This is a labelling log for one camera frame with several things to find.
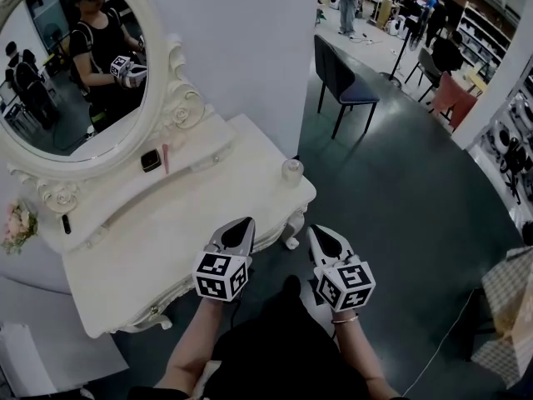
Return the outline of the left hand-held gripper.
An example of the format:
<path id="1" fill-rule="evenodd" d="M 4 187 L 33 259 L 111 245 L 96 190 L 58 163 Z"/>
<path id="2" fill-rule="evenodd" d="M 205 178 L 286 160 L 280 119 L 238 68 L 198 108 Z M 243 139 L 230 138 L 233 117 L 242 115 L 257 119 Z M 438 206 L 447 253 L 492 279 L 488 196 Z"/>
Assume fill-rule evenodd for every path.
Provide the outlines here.
<path id="1" fill-rule="evenodd" d="M 218 228 L 197 254 L 192 278 L 203 298 L 231 302 L 249 280 L 255 220 L 241 217 Z"/>

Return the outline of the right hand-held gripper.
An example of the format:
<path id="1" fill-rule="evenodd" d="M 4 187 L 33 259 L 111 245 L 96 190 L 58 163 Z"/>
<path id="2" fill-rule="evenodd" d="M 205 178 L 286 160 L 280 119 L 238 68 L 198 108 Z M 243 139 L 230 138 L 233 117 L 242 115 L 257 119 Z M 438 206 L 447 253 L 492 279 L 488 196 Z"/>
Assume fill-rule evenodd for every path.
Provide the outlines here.
<path id="1" fill-rule="evenodd" d="M 334 312 L 365 306 L 376 287 L 368 262 L 353 252 L 345 237 L 328 227 L 312 224 L 306 237 L 315 264 L 312 287 L 316 304 L 326 304 Z"/>

